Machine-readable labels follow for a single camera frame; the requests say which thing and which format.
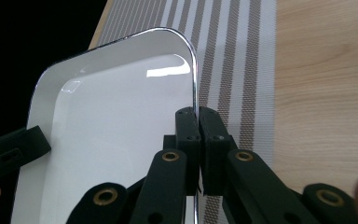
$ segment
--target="striped placemat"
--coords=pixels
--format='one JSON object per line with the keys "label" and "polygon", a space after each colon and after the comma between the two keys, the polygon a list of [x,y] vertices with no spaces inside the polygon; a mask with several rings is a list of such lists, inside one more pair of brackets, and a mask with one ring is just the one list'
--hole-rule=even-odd
{"label": "striped placemat", "polygon": [[[98,46],[161,26],[197,50],[200,105],[217,110],[239,147],[271,165],[276,1],[114,0]],[[200,196],[200,223],[227,223],[220,197]]]}

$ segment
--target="black mechanical linkage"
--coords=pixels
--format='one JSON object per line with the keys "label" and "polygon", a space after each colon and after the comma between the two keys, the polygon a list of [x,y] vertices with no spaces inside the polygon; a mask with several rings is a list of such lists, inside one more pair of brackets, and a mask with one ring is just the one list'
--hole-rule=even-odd
{"label": "black mechanical linkage", "polygon": [[51,151],[39,126],[18,129],[0,137],[0,177]]}

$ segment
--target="black background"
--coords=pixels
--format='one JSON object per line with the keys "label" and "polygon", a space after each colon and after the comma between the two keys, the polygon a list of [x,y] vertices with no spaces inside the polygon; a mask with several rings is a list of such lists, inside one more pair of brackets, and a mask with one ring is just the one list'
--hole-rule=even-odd
{"label": "black background", "polygon": [[[37,80],[87,51],[106,0],[0,1],[0,136],[25,127]],[[18,171],[0,179],[0,223],[9,223]]]}

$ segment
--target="gray stripe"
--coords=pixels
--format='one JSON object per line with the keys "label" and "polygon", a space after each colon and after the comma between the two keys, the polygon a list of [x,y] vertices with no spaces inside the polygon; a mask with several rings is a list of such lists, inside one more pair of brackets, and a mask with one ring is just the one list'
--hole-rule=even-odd
{"label": "gray stripe", "polygon": [[232,77],[235,63],[235,49],[237,45],[238,17],[240,14],[240,2],[230,1],[228,26],[225,45],[225,57],[223,60],[222,80],[220,83],[219,102],[217,110],[222,121],[227,127],[232,87]]}
{"label": "gray stripe", "polygon": [[245,79],[243,81],[240,148],[253,150],[255,131],[255,88],[257,82],[260,1],[250,2]]}
{"label": "gray stripe", "polygon": [[212,5],[212,14],[211,14],[211,24],[209,27],[208,39],[207,39],[207,48],[205,50],[205,59],[202,66],[202,75],[200,81],[200,105],[207,106],[209,89],[211,86],[211,75],[213,71],[213,61],[214,61],[214,51],[216,48],[216,38],[217,38],[217,28],[219,20],[214,20],[213,17],[220,17],[220,6],[222,5],[222,0],[213,1]]}
{"label": "gray stripe", "polygon": [[137,31],[137,26],[139,23],[139,18],[141,17],[141,10],[144,7],[145,1],[137,1],[137,6],[136,6],[136,10],[134,13],[134,18],[133,18],[133,22],[130,28],[130,34],[135,34]]}
{"label": "gray stripe", "polygon": [[146,23],[146,20],[147,19],[149,19],[149,21],[150,21],[150,14],[149,13],[151,13],[151,11],[149,11],[149,9],[150,9],[150,2],[151,2],[151,0],[150,1],[147,1],[147,7],[146,7],[146,10],[145,10],[145,16],[141,19],[141,22],[142,22],[142,25],[139,27],[139,29],[140,29],[140,31],[143,31],[143,30],[145,30],[146,29],[146,27],[147,27],[147,25],[148,25],[148,23]]}
{"label": "gray stripe", "polygon": [[120,22],[123,19],[124,10],[125,10],[126,5],[127,5],[127,2],[122,3],[120,6],[119,12],[117,13],[117,18],[116,18],[115,24],[112,27],[112,30],[111,30],[111,33],[109,36],[109,40],[116,40],[117,30],[118,30],[118,27],[120,26]]}
{"label": "gray stripe", "polygon": [[117,23],[118,13],[122,5],[123,5],[122,2],[118,2],[117,6],[114,6],[113,17],[111,18],[111,24],[108,27],[108,32],[106,32],[105,40],[103,41],[104,44],[110,42],[111,40],[111,34],[114,31],[114,27]]}
{"label": "gray stripe", "polygon": [[152,27],[155,26],[156,17],[157,17],[157,14],[158,14],[160,4],[161,4],[161,1],[154,1],[152,10],[150,11],[150,15],[149,15],[149,18],[150,18],[149,23],[145,27],[146,29],[147,28],[152,28]]}
{"label": "gray stripe", "polygon": [[158,7],[158,15],[156,17],[155,26],[160,26],[162,23],[162,15],[164,15],[164,8],[167,5],[167,0],[161,1],[162,5]]}
{"label": "gray stripe", "polygon": [[187,17],[188,17],[189,10],[190,10],[190,0],[185,0],[185,4],[183,6],[182,16],[181,16],[179,28],[178,28],[178,30],[182,33],[185,33],[185,30],[186,30]]}
{"label": "gray stripe", "polygon": [[100,40],[98,41],[98,46],[101,46],[104,44],[104,40],[106,39],[106,35],[107,35],[107,30],[109,30],[109,27],[110,27],[110,23],[112,23],[112,20],[111,18],[114,16],[114,10],[111,9],[109,11],[109,15],[107,16],[107,19],[106,19],[106,23],[103,27],[103,32],[100,36]]}
{"label": "gray stripe", "polygon": [[142,4],[142,8],[139,13],[140,15],[139,15],[138,21],[136,22],[136,27],[135,27],[134,33],[138,33],[140,31],[142,31],[142,24],[145,21],[145,14],[147,11],[147,8],[145,8],[145,3],[146,3],[146,1],[144,1],[144,3]]}
{"label": "gray stripe", "polygon": [[[219,20],[213,20],[213,17],[220,18],[221,5],[222,0],[213,1],[211,23],[207,39],[207,48],[205,50],[205,59],[204,64],[202,66],[202,76],[200,81],[199,101],[201,106],[206,106],[208,104],[209,88],[211,85],[211,75],[213,70],[214,51],[217,38],[217,29],[219,24]],[[220,197],[208,196],[206,198],[204,223],[217,223],[219,205]]]}
{"label": "gray stripe", "polygon": [[123,25],[123,27],[125,28],[123,36],[131,35],[130,34],[130,22],[133,22],[132,15],[133,15],[133,11],[135,9],[135,2],[137,2],[137,0],[131,0],[130,1],[131,11],[130,11],[130,13],[128,15],[128,18],[126,18],[126,21],[125,21],[125,23]]}
{"label": "gray stripe", "polygon": [[191,33],[191,42],[193,43],[194,48],[196,50],[199,46],[200,32],[201,32],[201,25],[202,25],[202,16],[203,16],[204,8],[205,8],[205,0],[199,0],[199,3],[197,4],[196,19],[194,20],[193,31]]}
{"label": "gray stripe", "polygon": [[122,36],[120,36],[121,30],[123,29],[124,26],[124,22],[127,19],[127,15],[130,9],[130,4],[129,1],[126,1],[126,3],[124,4],[124,8],[121,10],[121,16],[120,19],[118,20],[118,25],[117,28],[115,30],[115,34],[113,35],[113,40],[117,40],[120,39]]}
{"label": "gray stripe", "polygon": [[168,16],[167,27],[172,27],[173,25],[173,19],[175,18],[177,5],[178,5],[178,0],[173,0],[170,9],[170,15]]}

